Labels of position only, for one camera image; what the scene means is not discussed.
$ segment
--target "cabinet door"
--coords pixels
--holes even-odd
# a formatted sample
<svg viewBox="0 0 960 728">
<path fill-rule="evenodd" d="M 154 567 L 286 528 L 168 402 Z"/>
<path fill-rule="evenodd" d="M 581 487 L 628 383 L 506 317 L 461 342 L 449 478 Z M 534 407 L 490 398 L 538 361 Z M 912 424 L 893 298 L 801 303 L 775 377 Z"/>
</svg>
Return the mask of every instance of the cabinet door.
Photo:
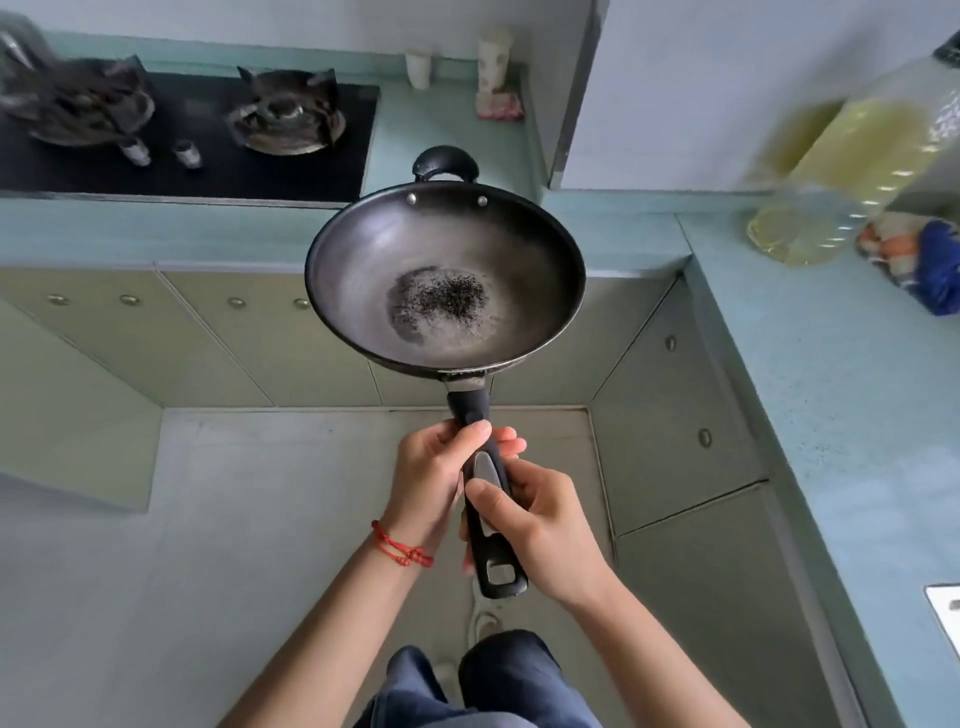
<svg viewBox="0 0 960 728">
<path fill-rule="evenodd" d="M 616 540 L 623 582 L 753 728 L 839 726 L 759 485 Z"/>
<path fill-rule="evenodd" d="M 587 280 L 566 331 L 494 378 L 494 404 L 587 404 L 630 346 L 667 279 Z"/>
<path fill-rule="evenodd" d="M 164 274 L 281 407 L 380 404 L 367 359 L 310 307 L 303 276 Z"/>
<path fill-rule="evenodd" d="M 143 511 L 163 410 L 0 301 L 0 473 Z"/>
<path fill-rule="evenodd" d="M 680 279 L 590 406 L 616 535 L 756 482 Z"/>
<path fill-rule="evenodd" d="M 3 268 L 0 297 L 158 404 L 270 405 L 153 271 Z"/>
</svg>

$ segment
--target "gas stove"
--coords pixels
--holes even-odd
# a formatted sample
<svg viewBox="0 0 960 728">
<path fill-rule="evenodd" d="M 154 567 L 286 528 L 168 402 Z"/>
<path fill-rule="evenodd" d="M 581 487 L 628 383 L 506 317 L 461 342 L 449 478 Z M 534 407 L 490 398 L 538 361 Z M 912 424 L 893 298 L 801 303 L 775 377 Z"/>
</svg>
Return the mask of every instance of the gas stove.
<svg viewBox="0 0 960 728">
<path fill-rule="evenodd" d="M 146 73 L 136 58 L 27 70 L 38 92 L 0 95 L 0 196 L 320 208 L 360 197 L 376 86 L 338 84 L 332 70 Z"/>
</svg>

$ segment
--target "countertop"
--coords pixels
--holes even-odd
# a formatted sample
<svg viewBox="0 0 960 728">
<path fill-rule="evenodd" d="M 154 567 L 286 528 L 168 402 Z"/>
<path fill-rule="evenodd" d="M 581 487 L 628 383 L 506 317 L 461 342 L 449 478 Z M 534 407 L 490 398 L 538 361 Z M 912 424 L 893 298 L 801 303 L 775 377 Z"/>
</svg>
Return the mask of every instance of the countertop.
<svg viewBox="0 0 960 728">
<path fill-rule="evenodd" d="M 749 244 L 742 215 L 679 220 L 694 292 L 722 316 L 903 724 L 957 725 L 960 660 L 924 587 L 960 582 L 960 316 L 927 313 L 854 251 L 793 270 Z"/>
<path fill-rule="evenodd" d="M 476 157 L 480 182 L 536 199 L 524 125 L 477 120 L 471 83 L 417 92 L 399 79 L 344 80 L 381 87 L 365 192 L 409 181 L 417 154 L 448 143 Z M 631 211 L 633 198 L 617 199 L 627 209 L 553 209 L 594 275 L 685 266 L 715 304 L 826 547 L 818 568 L 835 569 L 850 629 L 862 626 L 903 724 L 956 725 L 960 661 L 923 589 L 960 582 L 960 317 L 931 316 L 853 253 L 790 270 L 748 245 L 736 214 Z M 332 214 L 3 199 L 0 264 L 295 271 Z M 826 602 L 844 629 L 843 605 Z"/>
</svg>

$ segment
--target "person's left hand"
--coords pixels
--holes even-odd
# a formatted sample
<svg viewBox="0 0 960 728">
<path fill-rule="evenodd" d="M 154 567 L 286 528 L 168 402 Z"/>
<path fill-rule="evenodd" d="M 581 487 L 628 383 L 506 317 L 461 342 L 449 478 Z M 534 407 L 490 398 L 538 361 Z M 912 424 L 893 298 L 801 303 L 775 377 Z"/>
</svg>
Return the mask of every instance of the person's left hand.
<svg viewBox="0 0 960 728">
<path fill-rule="evenodd" d="M 502 457 L 517 457 L 527 442 L 512 427 L 494 427 Z M 461 469 L 491 436 L 486 420 L 458 431 L 453 420 L 411 432 L 396 450 L 394 486 L 380 525 L 390 538 L 423 546 L 432 555 L 444 537 L 453 504 L 463 493 Z"/>
</svg>

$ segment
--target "frying pan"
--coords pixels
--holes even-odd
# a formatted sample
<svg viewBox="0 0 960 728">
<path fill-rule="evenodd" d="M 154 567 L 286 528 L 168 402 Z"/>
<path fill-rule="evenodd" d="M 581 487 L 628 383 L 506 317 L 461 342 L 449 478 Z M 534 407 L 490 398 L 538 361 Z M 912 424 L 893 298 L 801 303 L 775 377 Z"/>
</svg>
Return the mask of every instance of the frying pan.
<svg viewBox="0 0 960 728">
<path fill-rule="evenodd" d="M 465 426 L 490 418 L 486 375 L 570 323 L 587 272 L 552 215 L 476 183 L 477 163 L 463 150 L 428 149 L 413 174 L 415 182 L 374 192 L 324 225 L 307 255 L 306 290 L 330 330 L 371 361 L 444 382 Z M 440 174 L 463 181 L 429 181 Z M 512 496 L 492 439 L 464 466 L 465 481 L 475 475 Z M 466 507 L 481 593 L 522 593 L 527 578 L 510 544 Z"/>
</svg>

